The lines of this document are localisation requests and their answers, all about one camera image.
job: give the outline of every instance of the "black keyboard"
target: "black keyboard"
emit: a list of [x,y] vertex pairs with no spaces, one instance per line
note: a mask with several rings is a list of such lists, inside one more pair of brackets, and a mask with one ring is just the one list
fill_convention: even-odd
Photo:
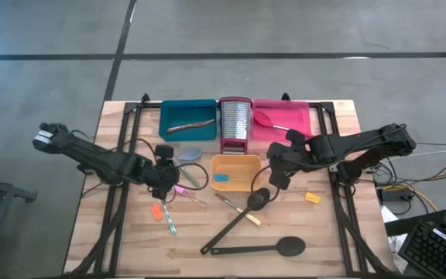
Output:
[[446,278],[446,230],[420,222],[407,236],[399,255],[431,277]]

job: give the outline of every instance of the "wooden table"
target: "wooden table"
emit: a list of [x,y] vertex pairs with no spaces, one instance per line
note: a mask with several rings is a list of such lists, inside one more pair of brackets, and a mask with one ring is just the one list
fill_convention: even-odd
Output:
[[[352,100],[332,102],[334,102],[340,133],[342,135],[359,133],[359,121],[354,102]],[[105,148],[116,146],[124,104],[124,102],[105,103],[96,144]],[[142,137],[152,145],[164,143],[158,136],[159,118],[158,108],[143,108],[138,137]],[[310,119],[313,133],[319,134],[315,111],[311,110]],[[171,142],[170,145],[175,148],[175,154],[184,147],[199,146],[205,152],[198,163],[209,171],[211,158],[219,153],[219,135],[213,141]],[[268,145],[269,143],[253,141],[249,144],[249,153],[258,155],[263,166],[268,164],[266,160]],[[144,143],[137,144],[136,152],[153,158]],[[201,184],[204,183],[202,171],[197,168],[188,168],[188,170]],[[264,173],[264,185],[273,193],[274,187],[267,183],[269,174],[269,170]],[[97,177],[88,177],[84,190],[97,183]],[[180,176],[180,183],[190,185],[183,176]],[[361,234],[381,261],[395,270],[375,188],[369,182],[361,182],[356,187],[354,200]],[[261,226],[258,227],[247,219],[243,219],[218,246],[271,245],[282,236],[299,236],[307,244],[306,250],[301,255],[282,257],[277,252],[270,251],[203,256],[199,249],[238,213],[217,199],[214,196],[215,190],[210,185],[203,191],[193,192],[194,197],[207,202],[207,208],[201,208],[188,198],[179,195],[168,206],[177,228],[177,234],[172,236],[166,219],[160,222],[153,219],[150,206],[157,201],[147,192],[146,186],[132,184],[125,214],[117,275],[268,277],[345,274],[327,171],[298,173],[293,177],[290,189],[303,193],[309,191],[319,195],[321,203],[313,204],[304,201],[304,195],[301,193],[282,191],[277,200],[268,204],[262,211],[252,213],[262,221]],[[98,239],[107,192],[107,186],[101,186],[87,193],[81,200],[64,271],[73,270]],[[223,194],[240,207],[245,207],[248,193],[224,192]],[[353,243],[349,241],[354,260]],[[108,248],[110,246],[106,250],[105,268],[109,262]]]

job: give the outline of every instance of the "red cheese grater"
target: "red cheese grater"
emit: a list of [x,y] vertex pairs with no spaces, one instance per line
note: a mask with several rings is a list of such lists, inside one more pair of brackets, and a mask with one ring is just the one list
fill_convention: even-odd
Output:
[[221,111],[221,154],[245,154],[251,128],[252,100],[224,97]]

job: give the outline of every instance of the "yellow bowl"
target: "yellow bowl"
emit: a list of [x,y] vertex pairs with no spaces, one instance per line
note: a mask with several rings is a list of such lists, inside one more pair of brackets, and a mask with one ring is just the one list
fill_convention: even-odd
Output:
[[[251,182],[261,170],[256,155],[216,155],[211,159],[211,186],[218,191],[251,191]],[[215,181],[215,174],[226,174],[228,181]],[[262,186],[262,173],[254,182],[254,191]]]

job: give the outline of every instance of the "blue tray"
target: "blue tray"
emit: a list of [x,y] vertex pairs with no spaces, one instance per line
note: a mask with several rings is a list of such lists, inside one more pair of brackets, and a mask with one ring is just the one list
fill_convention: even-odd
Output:
[[163,101],[161,103],[160,136],[166,141],[214,140],[216,121],[201,127],[168,133],[168,128],[216,120],[215,100]]

